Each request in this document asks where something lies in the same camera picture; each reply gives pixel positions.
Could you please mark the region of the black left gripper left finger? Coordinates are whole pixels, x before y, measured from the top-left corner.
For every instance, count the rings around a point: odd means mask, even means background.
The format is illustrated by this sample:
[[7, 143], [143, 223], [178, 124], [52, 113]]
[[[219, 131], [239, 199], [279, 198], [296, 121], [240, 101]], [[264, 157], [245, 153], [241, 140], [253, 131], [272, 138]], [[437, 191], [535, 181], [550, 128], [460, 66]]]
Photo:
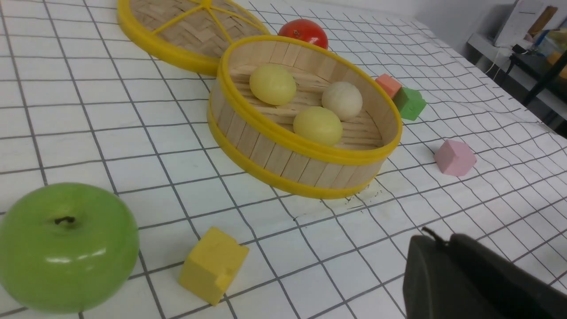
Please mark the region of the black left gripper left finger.
[[447, 241], [423, 227], [411, 238], [403, 280], [409, 319], [499, 319], [482, 293], [501, 256], [463, 234]]

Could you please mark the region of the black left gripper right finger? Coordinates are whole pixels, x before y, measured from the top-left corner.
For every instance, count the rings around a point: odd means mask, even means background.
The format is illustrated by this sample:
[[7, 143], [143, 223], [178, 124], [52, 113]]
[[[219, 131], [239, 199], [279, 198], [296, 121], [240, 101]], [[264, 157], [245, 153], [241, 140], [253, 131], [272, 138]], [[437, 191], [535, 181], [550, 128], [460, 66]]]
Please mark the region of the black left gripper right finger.
[[464, 234], [452, 234], [451, 259], [507, 319], [564, 319], [566, 295]]

